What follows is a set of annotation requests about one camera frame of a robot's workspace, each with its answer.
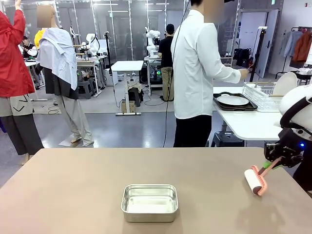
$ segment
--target brown table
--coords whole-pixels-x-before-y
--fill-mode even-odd
[[[44,149],[0,189],[0,234],[305,234],[312,200],[283,169],[254,196],[244,178],[259,148]],[[128,184],[176,187],[173,223],[127,223]]]

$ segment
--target red raincoat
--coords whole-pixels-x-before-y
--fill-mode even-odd
[[[24,36],[25,24],[22,11],[15,11],[13,26],[0,11],[0,97],[15,97],[35,92],[18,48]]]

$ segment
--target cardboard box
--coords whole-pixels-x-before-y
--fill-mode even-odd
[[[129,101],[129,106],[130,106],[130,113],[135,113],[136,112],[136,105],[135,101]],[[127,106],[126,106],[126,101],[121,102],[121,111],[122,113],[127,113]]]

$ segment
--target stainless steel container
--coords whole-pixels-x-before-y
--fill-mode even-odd
[[[128,185],[121,209],[127,222],[170,223],[176,218],[176,188],[168,184]]]

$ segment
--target dish rack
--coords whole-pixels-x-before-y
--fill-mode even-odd
[[[282,95],[273,95],[276,82],[245,82],[243,95],[258,106],[260,112],[279,112]]]

